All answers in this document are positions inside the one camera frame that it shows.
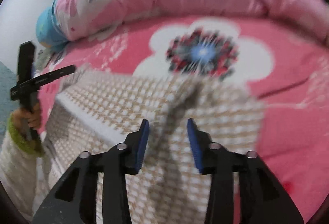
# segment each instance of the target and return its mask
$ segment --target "black tool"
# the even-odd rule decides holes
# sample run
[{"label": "black tool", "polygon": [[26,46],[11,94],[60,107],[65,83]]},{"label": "black tool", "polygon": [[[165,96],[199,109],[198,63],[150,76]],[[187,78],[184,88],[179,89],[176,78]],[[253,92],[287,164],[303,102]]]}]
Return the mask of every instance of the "black tool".
[{"label": "black tool", "polygon": [[[21,44],[17,65],[17,85],[10,90],[10,99],[19,100],[20,106],[32,112],[37,103],[37,92],[41,86],[48,84],[63,76],[75,72],[75,66],[70,65],[47,74],[32,78],[35,46],[31,41]],[[38,138],[38,133],[24,124],[28,140]]]},{"label": "black tool", "polygon": [[303,224],[297,207],[256,152],[229,152],[188,120],[195,166],[212,175],[205,224],[232,224],[233,172],[239,173],[241,224]]},{"label": "black tool", "polygon": [[127,135],[124,143],[109,151],[80,153],[52,188],[32,224],[96,224],[98,173],[103,179],[103,224],[131,224],[125,174],[136,175],[142,167],[149,123]]}]

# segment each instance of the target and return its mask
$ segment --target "person's arm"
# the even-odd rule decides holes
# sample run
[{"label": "person's arm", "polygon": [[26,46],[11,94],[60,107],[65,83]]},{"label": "person's arm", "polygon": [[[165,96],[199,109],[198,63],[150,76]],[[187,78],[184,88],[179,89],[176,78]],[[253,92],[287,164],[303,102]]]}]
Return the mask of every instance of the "person's arm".
[{"label": "person's arm", "polygon": [[40,127],[39,104],[33,113],[17,109],[10,115],[0,153],[0,181],[18,211],[27,220],[31,220],[36,188],[36,161],[43,152],[40,150],[40,140],[26,140],[22,119],[27,119],[32,128]]}]

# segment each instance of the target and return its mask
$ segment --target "knitted blanket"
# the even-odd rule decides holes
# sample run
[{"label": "knitted blanket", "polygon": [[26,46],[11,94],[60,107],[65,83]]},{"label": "knitted blanket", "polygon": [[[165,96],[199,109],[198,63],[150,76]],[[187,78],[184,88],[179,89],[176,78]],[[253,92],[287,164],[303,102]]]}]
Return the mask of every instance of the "knitted blanket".
[{"label": "knitted blanket", "polygon": [[[243,90],[213,78],[137,78],[85,70],[65,80],[47,122],[50,158],[40,176],[36,203],[82,151],[98,154],[138,130],[143,118],[150,135],[143,167],[126,176],[133,223],[203,223],[211,184],[195,168],[187,137],[188,118],[230,151],[253,150],[262,104]],[[101,223],[99,176],[97,223]]]}]

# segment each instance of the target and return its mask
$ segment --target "metal bolt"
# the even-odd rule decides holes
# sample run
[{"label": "metal bolt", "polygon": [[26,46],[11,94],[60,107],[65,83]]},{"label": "metal bolt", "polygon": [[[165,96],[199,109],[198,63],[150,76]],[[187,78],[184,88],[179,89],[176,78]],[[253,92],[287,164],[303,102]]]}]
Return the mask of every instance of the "metal bolt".
[{"label": "metal bolt", "polygon": [[79,154],[79,157],[82,159],[86,159],[89,157],[89,155],[90,155],[90,152],[84,151]]},{"label": "metal bolt", "polygon": [[218,150],[220,148],[220,144],[213,142],[213,143],[209,144],[209,148],[212,150]]},{"label": "metal bolt", "polygon": [[254,151],[249,151],[249,152],[247,152],[246,155],[248,158],[256,158],[258,156],[257,153]]},{"label": "metal bolt", "polygon": [[127,145],[125,143],[120,143],[116,148],[118,150],[125,150],[127,148]]}]

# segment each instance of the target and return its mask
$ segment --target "pink bed sheet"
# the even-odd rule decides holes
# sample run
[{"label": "pink bed sheet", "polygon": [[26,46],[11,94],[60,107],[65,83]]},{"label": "pink bed sheet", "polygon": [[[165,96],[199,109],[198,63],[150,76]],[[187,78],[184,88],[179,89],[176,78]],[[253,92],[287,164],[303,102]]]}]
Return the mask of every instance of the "pink bed sheet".
[{"label": "pink bed sheet", "polygon": [[[71,43],[44,72],[89,63],[111,73],[165,76],[172,41],[197,28],[233,38],[240,54],[224,81],[243,85],[266,104],[257,151],[308,221],[329,193],[329,51],[303,32],[265,19],[157,18]],[[39,92],[41,131],[59,84]]]}]

